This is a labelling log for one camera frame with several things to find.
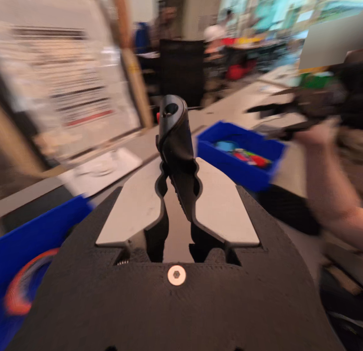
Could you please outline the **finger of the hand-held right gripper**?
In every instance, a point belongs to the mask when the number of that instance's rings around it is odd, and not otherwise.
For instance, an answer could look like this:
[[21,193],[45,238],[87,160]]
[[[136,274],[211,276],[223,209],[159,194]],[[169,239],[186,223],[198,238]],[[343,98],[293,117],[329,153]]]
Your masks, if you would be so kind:
[[311,128],[310,121],[304,121],[287,125],[283,121],[265,121],[253,127],[253,132],[263,136],[265,140],[284,140],[289,141],[293,135],[300,131]]
[[266,112],[267,114],[285,114],[294,111],[297,105],[298,105],[297,101],[291,101],[288,103],[271,103],[267,105],[258,105],[251,107],[246,112],[247,113]]

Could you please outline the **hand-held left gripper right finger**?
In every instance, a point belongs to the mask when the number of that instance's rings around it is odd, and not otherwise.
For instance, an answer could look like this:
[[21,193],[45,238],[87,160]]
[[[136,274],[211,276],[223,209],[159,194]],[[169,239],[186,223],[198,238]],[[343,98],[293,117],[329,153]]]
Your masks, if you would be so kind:
[[200,157],[195,159],[195,196],[189,251],[195,263],[221,249],[228,263],[239,263],[236,250],[257,248],[260,239],[236,184]]

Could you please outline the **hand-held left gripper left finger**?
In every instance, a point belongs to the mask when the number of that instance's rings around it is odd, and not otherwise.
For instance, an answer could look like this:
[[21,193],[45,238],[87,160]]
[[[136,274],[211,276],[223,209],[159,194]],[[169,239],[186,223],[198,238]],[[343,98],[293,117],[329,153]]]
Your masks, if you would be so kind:
[[95,242],[101,248],[120,248],[121,257],[143,249],[151,262],[162,263],[169,218],[164,196],[167,175],[162,161],[151,161],[123,185]]

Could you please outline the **blue plastic bin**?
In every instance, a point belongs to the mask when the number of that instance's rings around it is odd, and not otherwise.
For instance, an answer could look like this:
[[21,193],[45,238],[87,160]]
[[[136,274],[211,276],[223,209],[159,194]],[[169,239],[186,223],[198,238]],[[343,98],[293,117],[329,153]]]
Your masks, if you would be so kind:
[[5,350],[21,328],[27,313],[9,314],[4,298],[17,274],[46,251],[60,248],[71,230],[93,206],[82,196],[51,209],[1,237],[0,240],[0,350]]
[[[235,158],[232,153],[217,150],[214,143],[233,141],[238,148],[260,155],[272,162],[260,169]],[[286,145],[277,140],[265,140],[262,135],[232,123],[219,121],[197,136],[197,156],[226,174],[236,184],[253,192],[266,190],[281,165]]]

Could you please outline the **black utility knife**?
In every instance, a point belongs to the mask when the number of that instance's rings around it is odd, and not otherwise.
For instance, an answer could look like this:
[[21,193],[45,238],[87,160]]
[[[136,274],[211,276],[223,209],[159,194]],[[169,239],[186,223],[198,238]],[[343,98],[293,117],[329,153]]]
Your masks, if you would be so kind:
[[158,151],[179,203],[192,223],[199,185],[186,102],[177,95],[164,96],[158,123]]

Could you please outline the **green bin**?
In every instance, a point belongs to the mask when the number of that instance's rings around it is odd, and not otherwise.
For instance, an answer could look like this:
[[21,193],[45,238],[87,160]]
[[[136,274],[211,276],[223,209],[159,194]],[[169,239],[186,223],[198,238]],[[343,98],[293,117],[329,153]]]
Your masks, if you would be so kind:
[[300,75],[299,88],[322,90],[334,80],[332,72],[306,72]]

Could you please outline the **red multicoloured item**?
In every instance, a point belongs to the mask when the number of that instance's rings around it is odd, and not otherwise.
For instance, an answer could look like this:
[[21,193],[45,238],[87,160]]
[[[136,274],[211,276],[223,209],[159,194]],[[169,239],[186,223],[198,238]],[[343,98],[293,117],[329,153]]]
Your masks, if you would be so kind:
[[260,169],[267,169],[272,164],[270,160],[242,148],[237,148],[233,150],[231,154],[235,158],[243,161],[244,163],[247,163],[248,165],[253,167],[258,167]]

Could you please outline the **red container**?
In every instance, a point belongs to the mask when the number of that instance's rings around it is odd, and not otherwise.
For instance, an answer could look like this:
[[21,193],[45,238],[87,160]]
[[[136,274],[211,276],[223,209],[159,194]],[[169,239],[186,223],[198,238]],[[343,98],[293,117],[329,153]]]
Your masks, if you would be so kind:
[[243,65],[236,64],[228,67],[225,78],[229,81],[238,81],[249,74],[256,67],[255,59],[247,60]]

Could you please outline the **white plastic sheet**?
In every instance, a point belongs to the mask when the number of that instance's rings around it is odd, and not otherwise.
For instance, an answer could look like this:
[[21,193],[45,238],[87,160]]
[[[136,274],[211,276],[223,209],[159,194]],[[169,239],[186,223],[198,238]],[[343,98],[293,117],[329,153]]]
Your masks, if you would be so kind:
[[126,148],[111,150],[58,176],[74,196],[92,197],[142,165],[142,159]]

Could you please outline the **small light blue item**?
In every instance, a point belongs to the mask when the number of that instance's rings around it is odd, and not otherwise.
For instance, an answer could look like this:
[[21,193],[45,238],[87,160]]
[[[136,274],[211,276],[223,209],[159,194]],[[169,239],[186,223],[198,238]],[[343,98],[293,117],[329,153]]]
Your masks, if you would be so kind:
[[232,153],[238,148],[238,144],[233,141],[218,141],[214,143],[214,147],[225,153]]

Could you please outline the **black mat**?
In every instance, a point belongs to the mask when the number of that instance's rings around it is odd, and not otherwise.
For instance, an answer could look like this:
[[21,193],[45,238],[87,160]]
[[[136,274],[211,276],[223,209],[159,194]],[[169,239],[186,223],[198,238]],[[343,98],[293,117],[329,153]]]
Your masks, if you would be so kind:
[[322,226],[307,206],[306,199],[277,185],[270,185],[257,193],[257,202],[289,227],[310,236],[321,234]]

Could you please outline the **white hard hat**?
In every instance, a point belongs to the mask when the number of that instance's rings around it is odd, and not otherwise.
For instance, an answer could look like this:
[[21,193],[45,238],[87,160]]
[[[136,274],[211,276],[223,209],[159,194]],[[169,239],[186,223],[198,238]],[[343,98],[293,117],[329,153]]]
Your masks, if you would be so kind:
[[225,37],[225,27],[220,24],[208,26],[207,28],[205,28],[203,32],[203,40],[206,43],[210,43],[215,40],[221,40],[224,37]]

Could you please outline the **wooden board with smiley sticker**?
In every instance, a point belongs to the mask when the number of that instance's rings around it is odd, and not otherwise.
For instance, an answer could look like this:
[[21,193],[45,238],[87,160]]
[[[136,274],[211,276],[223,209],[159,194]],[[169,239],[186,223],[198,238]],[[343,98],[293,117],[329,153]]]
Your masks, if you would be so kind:
[[154,120],[139,61],[131,49],[123,48],[121,51],[141,124],[145,129],[151,129]]

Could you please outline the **orange rimmed tape roll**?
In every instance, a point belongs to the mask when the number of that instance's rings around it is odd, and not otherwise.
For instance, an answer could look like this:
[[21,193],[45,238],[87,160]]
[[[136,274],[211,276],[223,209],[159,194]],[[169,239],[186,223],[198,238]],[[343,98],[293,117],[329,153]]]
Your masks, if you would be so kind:
[[26,263],[13,277],[4,296],[6,313],[10,316],[25,316],[33,303],[35,288],[40,276],[52,263],[60,248],[47,250]]

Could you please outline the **wooden post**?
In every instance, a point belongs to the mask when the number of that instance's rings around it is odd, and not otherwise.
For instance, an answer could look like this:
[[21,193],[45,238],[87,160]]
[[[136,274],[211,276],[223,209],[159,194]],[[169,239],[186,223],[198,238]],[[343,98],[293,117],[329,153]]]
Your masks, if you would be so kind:
[[119,43],[123,49],[133,47],[133,23],[130,14],[129,0],[114,0],[117,14]]

